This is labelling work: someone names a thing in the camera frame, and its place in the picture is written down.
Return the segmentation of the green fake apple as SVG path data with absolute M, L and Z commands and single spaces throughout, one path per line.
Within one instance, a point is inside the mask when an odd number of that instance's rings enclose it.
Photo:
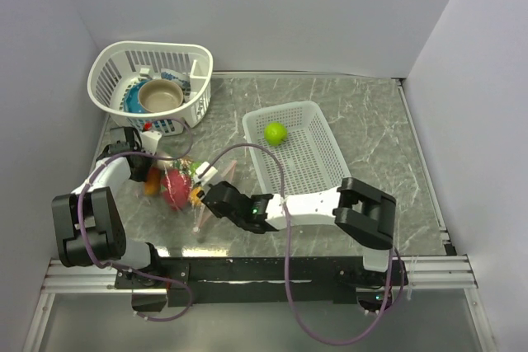
M 280 146 L 288 138 L 287 128 L 279 122 L 272 122 L 264 128 L 264 138 L 269 145 Z

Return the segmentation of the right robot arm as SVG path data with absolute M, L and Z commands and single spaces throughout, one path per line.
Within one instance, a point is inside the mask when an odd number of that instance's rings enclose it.
M 356 178 L 345 178 L 329 190 L 285 198 L 248 196 L 220 181 L 206 186 L 198 198 L 215 217 L 256 234 L 288 227 L 335 226 L 361 245 L 361 275 L 367 283 L 380 284 L 389 276 L 397 200 Z

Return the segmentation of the clear zip top bag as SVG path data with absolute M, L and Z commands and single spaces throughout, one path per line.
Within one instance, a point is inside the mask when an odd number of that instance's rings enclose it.
M 141 192 L 146 197 L 161 196 L 170 209 L 181 212 L 191 209 L 194 215 L 192 232 L 199 234 L 212 213 L 199 200 L 202 187 L 194 176 L 202 165 L 189 156 L 177 160 L 155 160 L 148 170 Z

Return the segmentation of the white perforated rectangular basket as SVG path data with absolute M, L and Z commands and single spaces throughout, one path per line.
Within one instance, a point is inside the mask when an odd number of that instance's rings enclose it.
M 277 147 L 265 139 L 273 122 L 285 126 L 287 139 Z M 313 101 L 294 101 L 247 113 L 243 130 L 248 143 L 262 146 L 249 150 L 262 192 L 278 194 L 281 177 L 285 193 L 301 195 L 338 187 L 351 175 L 336 139 L 320 107 Z

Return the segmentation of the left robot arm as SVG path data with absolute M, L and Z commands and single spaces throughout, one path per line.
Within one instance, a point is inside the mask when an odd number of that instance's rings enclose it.
M 52 200 L 59 260 L 66 267 L 116 265 L 134 271 L 147 288 L 160 284 L 164 268 L 156 248 L 125 235 L 115 195 L 126 181 L 144 182 L 162 134 L 134 127 L 110 130 L 110 142 L 77 189 Z

